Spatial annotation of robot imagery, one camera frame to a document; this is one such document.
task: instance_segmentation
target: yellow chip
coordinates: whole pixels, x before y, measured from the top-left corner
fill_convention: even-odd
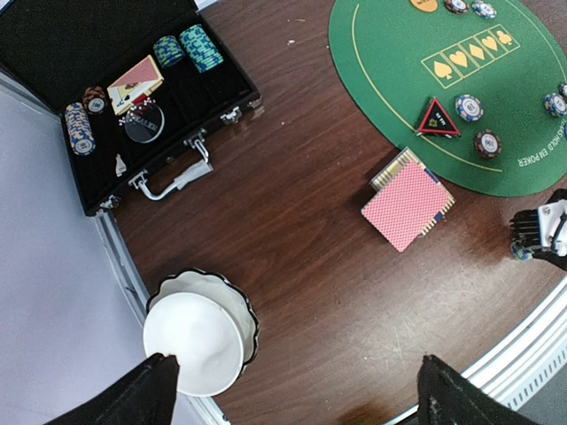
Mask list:
[[[411,4],[422,12],[433,13],[439,7],[437,0],[411,0]]]

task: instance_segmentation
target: red-backed playing card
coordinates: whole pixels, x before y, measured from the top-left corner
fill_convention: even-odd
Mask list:
[[[404,252],[446,203],[443,187],[412,162],[362,208],[362,215]]]

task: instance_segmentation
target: case lid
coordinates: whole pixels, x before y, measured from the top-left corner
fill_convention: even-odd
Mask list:
[[[0,65],[61,112],[196,10],[194,0],[14,0],[0,12]]]

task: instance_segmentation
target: black triangle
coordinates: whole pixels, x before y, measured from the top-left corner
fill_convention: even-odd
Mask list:
[[[429,135],[461,136],[461,132],[436,98],[434,98],[431,102],[431,105],[423,118],[421,126],[417,129],[417,132]]]

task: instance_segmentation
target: green felt mat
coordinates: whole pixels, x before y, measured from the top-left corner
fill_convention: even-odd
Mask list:
[[[465,188],[521,197],[549,188],[567,170],[567,120],[551,117],[543,105],[567,81],[567,58],[520,2],[491,4],[498,16],[485,20],[473,11],[455,15],[443,0],[434,13],[409,0],[337,0],[330,47],[351,96],[394,145],[408,146],[434,173]],[[462,94],[483,103],[480,121],[457,115],[454,102]],[[461,139],[414,135],[432,97]],[[502,140],[502,154],[491,160],[473,144],[487,128]]]

